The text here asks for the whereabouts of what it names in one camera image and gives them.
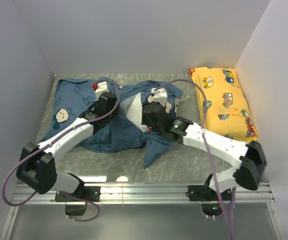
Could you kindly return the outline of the white pillow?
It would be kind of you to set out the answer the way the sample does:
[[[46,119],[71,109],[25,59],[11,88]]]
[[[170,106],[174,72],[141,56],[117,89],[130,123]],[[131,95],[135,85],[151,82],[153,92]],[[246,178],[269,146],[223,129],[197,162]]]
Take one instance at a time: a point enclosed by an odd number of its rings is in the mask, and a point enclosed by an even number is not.
[[[137,93],[120,104],[120,108],[126,115],[127,119],[130,120],[136,127],[142,132],[148,131],[148,126],[142,124],[142,101],[141,93]]]

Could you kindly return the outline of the blue cartoon print pillowcase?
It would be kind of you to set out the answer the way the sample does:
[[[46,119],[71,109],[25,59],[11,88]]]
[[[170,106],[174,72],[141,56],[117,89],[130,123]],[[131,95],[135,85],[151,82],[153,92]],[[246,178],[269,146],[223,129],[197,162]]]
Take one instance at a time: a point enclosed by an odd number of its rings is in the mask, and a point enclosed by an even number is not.
[[[119,86],[113,80],[59,80],[50,128],[41,139],[54,153],[74,144],[94,152],[114,153],[146,147],[144,168],[149,167],[174,143],[156,133],[151,123],[142,123],[143,107],[153,103],[152,90],[166,94],[162,116],[175,117],[183,92],[172,84],[141,81]]]

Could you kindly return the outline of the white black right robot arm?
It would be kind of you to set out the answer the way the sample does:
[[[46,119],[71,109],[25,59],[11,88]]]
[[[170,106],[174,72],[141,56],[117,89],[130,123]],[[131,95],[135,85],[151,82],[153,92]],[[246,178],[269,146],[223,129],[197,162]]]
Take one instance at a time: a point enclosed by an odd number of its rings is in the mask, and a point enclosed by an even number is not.
[[[204,187],[206,198],[215,200],[222,192],[236,187],[258,189],[267,166],[259,142],[229,139],[186,118],[172,117],[158,102],[143,106],[142,123],[166,140],[206,151],[211,157],[219,157],[231,165],[225,171],[213,173]]]

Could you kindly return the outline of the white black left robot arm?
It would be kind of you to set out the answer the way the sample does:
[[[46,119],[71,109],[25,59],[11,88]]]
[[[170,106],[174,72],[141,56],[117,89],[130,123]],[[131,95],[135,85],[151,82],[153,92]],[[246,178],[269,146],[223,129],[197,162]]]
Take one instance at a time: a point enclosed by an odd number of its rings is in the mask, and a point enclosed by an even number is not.
[[[103,92],[60,133],[37,146],[28,143],[22,150],[16,177],[41,195],[53,190],[67,194],[73,201],[81,200],[85,193],[84,181],[71,173],[57,171],[56,162],[83,140],[103,129],[118,114],[118,107],[118,97],[111,92]]]

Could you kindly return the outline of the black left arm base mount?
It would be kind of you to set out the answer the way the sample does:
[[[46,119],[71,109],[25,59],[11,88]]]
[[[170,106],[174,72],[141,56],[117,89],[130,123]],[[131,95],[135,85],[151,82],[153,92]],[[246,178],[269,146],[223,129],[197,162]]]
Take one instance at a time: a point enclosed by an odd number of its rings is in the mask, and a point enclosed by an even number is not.
[[[65,214],[68,218],[74,219],[78,222],[85,222],[87,219],[76,219],[74,217],[83,216],[86,213],[88,206],[94,206],[97,209],[95,216],[90,220],[97,218],[100,214],[100,207],[97,202],[100,200],[101,187],[100,186],[82,186],[74,193],[66,193],[57,191],[54,201],[56,203],[65,204]]]

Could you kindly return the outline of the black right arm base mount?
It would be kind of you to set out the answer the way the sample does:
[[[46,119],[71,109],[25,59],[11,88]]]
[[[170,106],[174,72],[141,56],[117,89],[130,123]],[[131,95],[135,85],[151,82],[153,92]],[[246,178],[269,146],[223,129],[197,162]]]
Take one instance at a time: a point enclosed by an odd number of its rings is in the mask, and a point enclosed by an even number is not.
[[[186,197],[190,202],[202,202],[202,212],[206,217],[212,217],[214,219],[223,215],[223,209],[228,210],[235,195],[235,188],[222,192],[222,200],[229,201],[228,205],[225,205],[224,203],[220,203],[217,192],[206,185],[188,185],[186,192]]]

